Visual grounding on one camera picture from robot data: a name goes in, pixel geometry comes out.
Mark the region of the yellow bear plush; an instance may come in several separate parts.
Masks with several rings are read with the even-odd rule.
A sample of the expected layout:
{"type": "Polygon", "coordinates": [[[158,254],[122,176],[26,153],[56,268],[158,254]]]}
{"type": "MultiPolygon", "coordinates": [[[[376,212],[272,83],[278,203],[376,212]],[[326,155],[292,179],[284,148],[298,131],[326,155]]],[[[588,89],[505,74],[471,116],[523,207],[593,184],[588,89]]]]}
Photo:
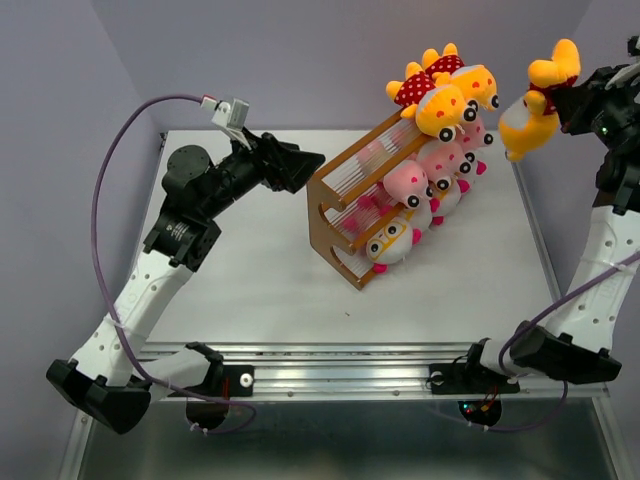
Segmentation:
{"type": "Polygon", "coordinates": [[[496,111],[499,107],[497,81],[483,64],[466,64],[455,43],[448,43],[441,53],[426,49],[421,59],[422,69],[437,83],[457,86],[467,101],[478,107],[496,111]]]}
{"type": "Polygon", "coordinates": [[[508,161],[521,161],[554,136],[560,121],[551,94],[572,87],[580,73],[578,48],[567,38],[555,44],[549,59],[534,60],[528,66],[526,92],[501,114],[498,122],[508,161]]]}
{"type": "Polygon", "coordinates": [[[449,73],[434,78],[417,62],[406,66],[403,81],[389,81],[385,92],[401,108],[403,119],[413,120],[421,133],[443,143],[453,142],[465,124],[477,119],[477,109],[449,73]]]}

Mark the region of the pink plush with wheels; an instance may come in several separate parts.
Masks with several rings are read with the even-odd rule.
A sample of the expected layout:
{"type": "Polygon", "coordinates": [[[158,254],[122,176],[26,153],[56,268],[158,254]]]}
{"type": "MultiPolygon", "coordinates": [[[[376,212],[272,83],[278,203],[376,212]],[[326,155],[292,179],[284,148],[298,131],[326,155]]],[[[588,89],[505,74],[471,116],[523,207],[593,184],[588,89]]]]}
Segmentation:
{"type": "Polygon", "coordinates": [[[442,154],[466,154],[475,152],[493,143],[493,135],[485,128],[484,122],[477,117],[473,122],[465,123],[462,130],[456,134],[455,139],[449,143],[439,140],[428,141],[416,152],[409,156],[410,160],[417,160],[420,155],[442,154]]]}

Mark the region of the white glasses plush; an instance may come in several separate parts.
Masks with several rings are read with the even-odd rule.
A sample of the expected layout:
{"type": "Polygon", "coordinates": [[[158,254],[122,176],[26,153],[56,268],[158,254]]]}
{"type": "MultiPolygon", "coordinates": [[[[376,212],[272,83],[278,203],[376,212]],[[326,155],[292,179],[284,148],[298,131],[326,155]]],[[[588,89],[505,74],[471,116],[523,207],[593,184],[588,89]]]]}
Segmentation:
{"type": "Polygon", "coordinates": [[[458,205],[461,197],[471,190],[472,184],[464,179],[450,177],[439,181],[438,183],[430,183],[434,198],[440,204],[433,213],[433,226],[442,225],[445,217],[450,214],[458,205]]]}
{"type": "MultiPolygon", "coordinates": [[[[339,226],[357,237],[391,209],[389,205],[359,207],[340,220],[339,226]]],[[[372,268],[377,274],[385,273],[390,265],[407,257],[413,247],[421,241],[432,220],[433,215],[425,208],[403,208],[358,249],[356,258],[367,269],[372,268]]]]}
{"type": "Polygon", "coordinates": [[[422,237],[423,232],[431,225],[433,213],[430,206],[421,204],[416,209],[403,208],[383,229],[376,233],[370,240],[384,244],[400,243],[413,247],[422,237]]]}

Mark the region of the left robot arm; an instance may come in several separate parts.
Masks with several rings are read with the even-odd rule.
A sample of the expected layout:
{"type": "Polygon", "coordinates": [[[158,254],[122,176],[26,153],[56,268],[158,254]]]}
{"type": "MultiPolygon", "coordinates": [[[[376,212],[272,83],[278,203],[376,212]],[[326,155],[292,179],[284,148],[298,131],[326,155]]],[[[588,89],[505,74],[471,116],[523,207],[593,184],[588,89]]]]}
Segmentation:
{"type": "Polygon", "coordinates": [[[189,342],[146,365],[137,357],[218,240],[216,217],[258,185],[297,193],[326,160],[270,133],[247,132],[245,138],[232,141],[220,163],[198,145],[169,156],[162,178],[165,199],[127,283],[118,296],[103,295],[107,313],[84,345],[70,359],[53,361],[46,372],[68,403],[117,434],[131,431],[152,403],[171,394],[231,402],[238,384],[234,372],[220,352],[202,342],[189,342]]]}

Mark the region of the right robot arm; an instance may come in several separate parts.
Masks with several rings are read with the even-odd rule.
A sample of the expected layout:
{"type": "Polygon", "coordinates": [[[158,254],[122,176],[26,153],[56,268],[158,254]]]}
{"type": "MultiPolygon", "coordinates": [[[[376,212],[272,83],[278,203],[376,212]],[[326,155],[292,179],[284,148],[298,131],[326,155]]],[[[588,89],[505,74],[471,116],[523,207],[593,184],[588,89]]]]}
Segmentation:
{"type": "Polygon", "coordinates": [[[567,294],[508,340],[473,344],[460,366],[466,387],[482,390],[496,375],[539,373],[574,385],[618,376],[613,332],[639,267],[638,95],[638,64],[600,67],[581,85],[553,93],[562,131],[592,133],[607,148],[588,239],[567,294]]]}

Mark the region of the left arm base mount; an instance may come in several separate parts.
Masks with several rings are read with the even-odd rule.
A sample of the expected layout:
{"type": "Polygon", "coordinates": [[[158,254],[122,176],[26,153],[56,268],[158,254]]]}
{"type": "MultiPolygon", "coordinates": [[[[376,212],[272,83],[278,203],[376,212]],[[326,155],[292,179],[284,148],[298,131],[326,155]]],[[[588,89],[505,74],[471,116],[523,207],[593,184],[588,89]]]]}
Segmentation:
{"type": "Polygon", "coordinates": [[[208,373],[200,385],[187,387],[197,395],[186,401],[189,429],[210,436],[236,433],[248,427],[257,415],[256,408],[248,402],[254,383],[253,365],[223,365],[208,373]]]}

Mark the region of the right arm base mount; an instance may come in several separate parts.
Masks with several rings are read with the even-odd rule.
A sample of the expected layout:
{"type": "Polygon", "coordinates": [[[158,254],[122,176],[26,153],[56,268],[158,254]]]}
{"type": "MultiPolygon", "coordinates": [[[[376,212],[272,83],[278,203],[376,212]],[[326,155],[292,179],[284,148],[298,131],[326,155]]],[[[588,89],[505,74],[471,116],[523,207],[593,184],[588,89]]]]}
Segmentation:
{"type": "Polygon", "coordinates": [[[425,383],[433,395],[459,396],[462,418],[485,429],[496,427],[501,419],[501,396],[521,391],[518,381],[472,364],[466,356],[430,364],[425,383]]]}

